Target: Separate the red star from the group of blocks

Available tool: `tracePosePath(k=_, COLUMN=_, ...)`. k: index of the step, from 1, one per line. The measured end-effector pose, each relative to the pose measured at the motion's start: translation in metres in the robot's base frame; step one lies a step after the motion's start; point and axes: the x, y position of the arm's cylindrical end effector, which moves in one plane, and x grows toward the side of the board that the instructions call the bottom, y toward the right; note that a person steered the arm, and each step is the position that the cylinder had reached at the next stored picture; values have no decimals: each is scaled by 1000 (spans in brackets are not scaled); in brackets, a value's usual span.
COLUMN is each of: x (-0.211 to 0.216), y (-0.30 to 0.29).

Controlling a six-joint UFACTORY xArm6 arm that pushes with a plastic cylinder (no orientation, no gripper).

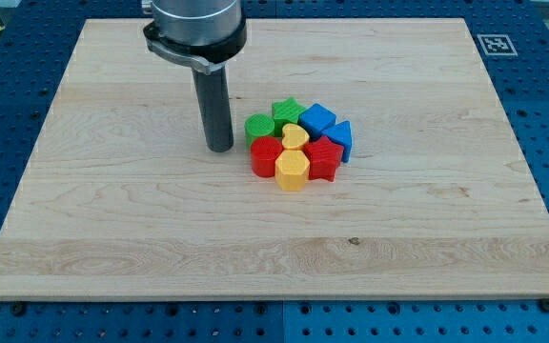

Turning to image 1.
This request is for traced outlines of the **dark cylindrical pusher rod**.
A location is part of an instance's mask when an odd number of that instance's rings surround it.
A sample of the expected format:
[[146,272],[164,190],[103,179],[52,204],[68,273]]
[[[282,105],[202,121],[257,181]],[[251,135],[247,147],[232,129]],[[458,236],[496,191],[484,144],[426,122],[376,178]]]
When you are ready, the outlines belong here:
[[211,74],[193,71],[193,81],[208,148],[228,151],[234,145],[226,69]]

